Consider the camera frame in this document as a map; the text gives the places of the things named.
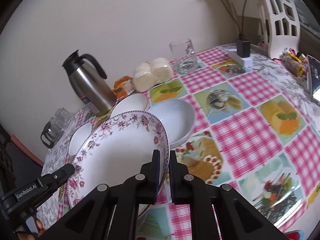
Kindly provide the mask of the person left hand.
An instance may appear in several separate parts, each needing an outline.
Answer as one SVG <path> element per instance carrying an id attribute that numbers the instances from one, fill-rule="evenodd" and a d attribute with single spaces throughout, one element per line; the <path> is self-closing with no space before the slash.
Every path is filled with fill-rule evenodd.
<path id="1" fill-rule="evenodd" d="M 28 234 L 26 232 L 18 231 L 16 233 L 16 236 L 20 240 L 35 240 L 38 237 L 40 237 L 46 230 L 43 227 L 42 222 L 34 217 L 29 217 L 26 220 L 26 225 L 28 229 L 31 230 L 31 234 Z"/>

